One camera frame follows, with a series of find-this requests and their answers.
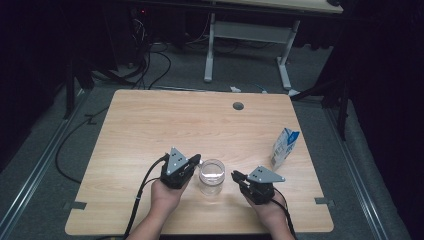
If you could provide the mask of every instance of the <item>gray carpet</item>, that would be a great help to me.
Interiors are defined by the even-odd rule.
[[[154,50],[163,49],[157,45]],[[184,50],[169,47],[166,54],[172,62],[170,71],[160,79],[154,88],[178,87],[209,91],[230,91],[230,86],[242,92],[287,93],[281,84],[275,57],[281,46],[272,45],[262,49],[252,47],[218,46],[215,55],[214,80],[204,83],[206,50],[203,45],[192,45]],[[331,49],[311,51],[308,46],[294,48],[287,65],[294,89],[305,90],[315,83]],[[151,54],[151,66],[145,76],[148,86],[168,67],[168,61],[161,55]],[[125,74],[124,67],[119,74]],[[110,104],[116,89],[123,88],[110,82],[96,81],[96,87],[82,104],[69,130],[85,121],[86,114],[95,114]],[[330,233],[298,233],[299,239],[374,239],[374,235],[362,210],[357,193],[348,174],[345,155],[338,136],[328,119],[328,111],[321,108],[319,97],[310,97],[294,102],[302,131],[308,145],[324,196],[332,200],[329,209],[334,221]],[[65,92],[62,90],[52,106],[32,128],[9,166],[0,175],[0,214],[5,216],[25,184],[32,169],[38,162],[50,138],[62,122],[65,113]],[[93,119],[95,124],[84,124],[65,142],[59,152],[60,167],[67,175],[81,180],[90,159],[97,136],[100,132],[105,112]],[[372,155],[355,117],[354,108],[349,106],[346,125],[347,146],[355,163],[371,192],[388,239],[409,239],[402,221],[396,213],[384,183],[381,180]],[[68,236],[64,227],[69,210],[64,209],[72,202],[78,191],[78,184],[60,175],[51,162],[46,174],[36,188],[27,207],[17,221],[9,239],[96,239],[93,236]],[[167,236],[164,239],[269,239],[269,236]]]

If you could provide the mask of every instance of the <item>transparent cup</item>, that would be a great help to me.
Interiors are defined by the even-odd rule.
[[[225,179],[225,166],[216,159],[209,159],[200,165],[199,187],[200,191],[207,195],[217,195],[222,190]]]

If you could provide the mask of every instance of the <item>person's left hand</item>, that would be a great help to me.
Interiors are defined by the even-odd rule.
[[[181,195],[187,188],[189,182],[190,181],[187,181],[181,189],[170,189],[160,180],[155,180],[152,184],[150,211],[155,211],[156,214],[168,218],[178,207]]]

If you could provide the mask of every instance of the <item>light wood tabletop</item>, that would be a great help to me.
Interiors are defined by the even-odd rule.
[[[233,103],[241,102],[243,110]],[[171,147],[190,158],[218,159],[226,167],[223,189],[205,196],[196,169],[163,234],[266,233],[233,182],[231,172],[271,169],[272,147],[284,128],[301,131],[290,98],[283,94],[118,90],[110,105],[76,202],[66,224],[70,235],[123,234],[138,188],[150,166]],[[150,174],[160,176],[161,164]],[[276,173],[297,232],[329,232],[333,222],[303,134]],[[136,226],[150,207],[146,186]]]
[[[211,0],[212,2],[247,4],[262,7],[284,8],[291,10],[320,13],[342,13],[341,6],[332,6],[327,0]]]

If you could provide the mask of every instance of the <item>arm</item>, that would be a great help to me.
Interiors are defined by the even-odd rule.
[[[283,206],[286,204],[283,196],[277,192],[273,199]],[[261,223],[269,230],[273,240],[294,240],[287,225],[286,215],[280,206],[273,202],[256,205],[248,198],[246,200],[255,210]]]
[[[170,189],[160,180],[152,184],[151,206],[147,216],[128,236],[128,240],[159,239],[162,227],[171,213],[178,207],[181,195],[189,181],[181,189]]]

